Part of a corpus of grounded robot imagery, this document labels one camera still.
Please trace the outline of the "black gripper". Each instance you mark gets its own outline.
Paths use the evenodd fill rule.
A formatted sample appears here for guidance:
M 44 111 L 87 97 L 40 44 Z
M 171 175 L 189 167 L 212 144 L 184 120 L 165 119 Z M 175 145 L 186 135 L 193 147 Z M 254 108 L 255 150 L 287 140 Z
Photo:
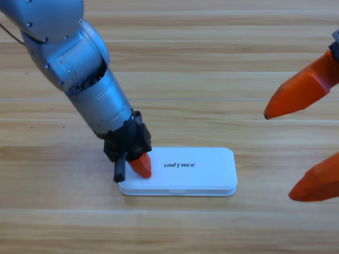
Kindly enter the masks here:
M 122 127 L 109 131 L 104 140 L 104 153 L 114 163 L 114 182 L 125 181 L 126 164 L 140 177 L 150 178 L 151 158 L 148 153 L 151 150 L 151 134 L 142 121 L 142 114 L 132 111 Z
M 338 85 L 339 29 L 332 37 L 329 50 L 281 84 L 265 108 L 266 119 L 304 110 Z

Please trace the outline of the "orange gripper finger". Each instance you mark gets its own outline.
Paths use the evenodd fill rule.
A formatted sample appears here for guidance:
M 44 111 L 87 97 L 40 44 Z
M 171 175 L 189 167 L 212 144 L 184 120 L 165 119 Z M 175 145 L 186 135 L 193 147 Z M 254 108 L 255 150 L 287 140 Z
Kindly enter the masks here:
M 338 197 L 338 152 L 310 168 L 288 196 L 298 202 L 317 202 Z

